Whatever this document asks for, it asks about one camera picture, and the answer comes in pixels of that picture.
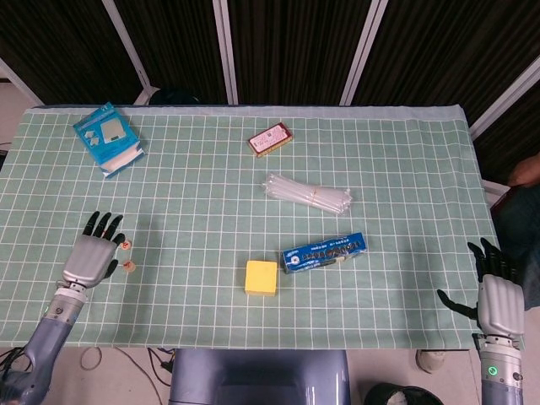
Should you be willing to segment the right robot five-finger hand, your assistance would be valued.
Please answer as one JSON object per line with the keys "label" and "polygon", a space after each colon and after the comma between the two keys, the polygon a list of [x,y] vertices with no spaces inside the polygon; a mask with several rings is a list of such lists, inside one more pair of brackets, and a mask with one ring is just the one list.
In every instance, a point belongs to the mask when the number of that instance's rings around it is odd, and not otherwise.
{"label": "right robot five-finger hand", "polygon": [[525,299],[514,262],[482,238],[467,244],[475,260],[478,300],[474,307],[456,303],[441,289],[440,301],[451,311],[475,321],[485,336],[517,339],[525,333]]}

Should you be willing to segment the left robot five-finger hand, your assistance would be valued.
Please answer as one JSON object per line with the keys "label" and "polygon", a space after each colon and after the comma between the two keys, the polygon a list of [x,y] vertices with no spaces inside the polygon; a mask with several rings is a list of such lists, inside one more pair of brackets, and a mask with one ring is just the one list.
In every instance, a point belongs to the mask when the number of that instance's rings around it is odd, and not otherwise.
{"label": "left robot five-finger hand", "polygon": [[121,214],[111,219],[111,213],[92,213],[63,267],[58,288],[92,289],[115,272],[116,251],[127,240],[122,232],[117,233],[122,219]]}

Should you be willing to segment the bystander bare hand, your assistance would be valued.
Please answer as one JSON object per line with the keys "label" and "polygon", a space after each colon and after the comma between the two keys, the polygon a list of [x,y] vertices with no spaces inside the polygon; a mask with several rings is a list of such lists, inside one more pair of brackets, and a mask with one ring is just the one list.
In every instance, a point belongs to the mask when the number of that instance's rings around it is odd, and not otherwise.
{"label": "bystander bare hand", "polygon": [[510,173],[508,186],[531,187],[539,184],[540,162],[539,155],[526,158],[516,165]]}

